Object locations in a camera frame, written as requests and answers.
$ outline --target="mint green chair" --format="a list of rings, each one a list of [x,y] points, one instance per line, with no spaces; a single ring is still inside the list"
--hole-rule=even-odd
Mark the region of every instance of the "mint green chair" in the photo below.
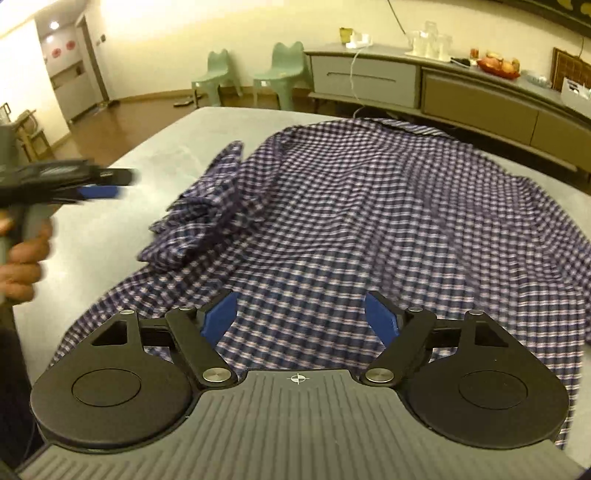
[[[220,53],[209,52],[207,57],[207,73],[201,78],[194,80],[191,84],[193,88],[193,97],[195,98],[195,108],[199,108],[197,88],[201,87],[212,106],[222,106],[220,100],[219,88],[222,83],[232,82],[236,88],[238,96],[242,96],[242,89],[238,76],[234,70],[228,51],[224,48]]]
[[[278,95],[281,110],[293,111],[293,89],[300,80],[312,87],[312,78],[302,42],[297,41],[291,47],[277,43],[273,47],[271,68],[265,73],[254,76],[252,94],[255,106],[258,102],[257,90],[262,88],[262,82],[267,82]]]

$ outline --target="metal screw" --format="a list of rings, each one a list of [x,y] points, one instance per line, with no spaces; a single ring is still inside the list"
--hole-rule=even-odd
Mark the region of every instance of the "metal screw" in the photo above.
[[[387,368],[372,368],[365,372],[365,378],[373,383],[387,383],[394,379],[394,374]]]
[[[231,376],[232,372],[230,372],[230,370],[227,368],[208,368],[205,370],[205,372],[203,372],[204,380],[212,383],[225,382],[226,380],[230,380]]]

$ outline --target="wooden chair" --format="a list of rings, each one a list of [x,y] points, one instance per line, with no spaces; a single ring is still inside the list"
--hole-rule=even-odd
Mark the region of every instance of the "wooden chair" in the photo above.
[[[37,119],[35,118],[35,112],[31,112],[30,110],[25,110],[21,113],[15,121],[16,124],[20,125],[21,134],[25,134],[28,137],[29,143],[31,148],[33,149],[33,154],[36,158],[31,158],[31,154],[25,149],[27,155],[29,156],[30,161],[38,160],[41,155],[48,156],[53,155],[51,150],[51,145],[47,141],[47,137],[45,132],[42,128],[40,128]],[[41,139],[43,144],[45,145],[45,150],[42,152],[38,152],[35,149],[35,142],[36,140]]]
[[[0,124],[8,125],[10,123],[10,107],[7,103],[0,106]]]

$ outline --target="door frame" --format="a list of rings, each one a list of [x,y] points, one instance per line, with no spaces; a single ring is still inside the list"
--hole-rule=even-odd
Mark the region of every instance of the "door frame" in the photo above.
[[[92,39],[90,38],[90,32],[88,30],[88,24],[86,23],[85,15],[82,15],[78,22],[76,22],[76,27],[80,27],[82,29],[82,36],[84,37],[84,43],[86,44],[86,50],[88,51],[90,64],[92,65],[92,70],[95,74],[96,83],[99,85],[103,102],[109,103],[109,93],[107,92],[105,81],[103,80],[102,73],[100,72],[99,63],[96,60],[95,49],[92,46]]]

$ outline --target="white box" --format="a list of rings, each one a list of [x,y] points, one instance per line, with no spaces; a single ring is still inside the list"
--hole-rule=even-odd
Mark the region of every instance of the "white box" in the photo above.
[[[590,90],[583,85],[564,78],[560,97],[564,104],[578,113],[591,118]]]

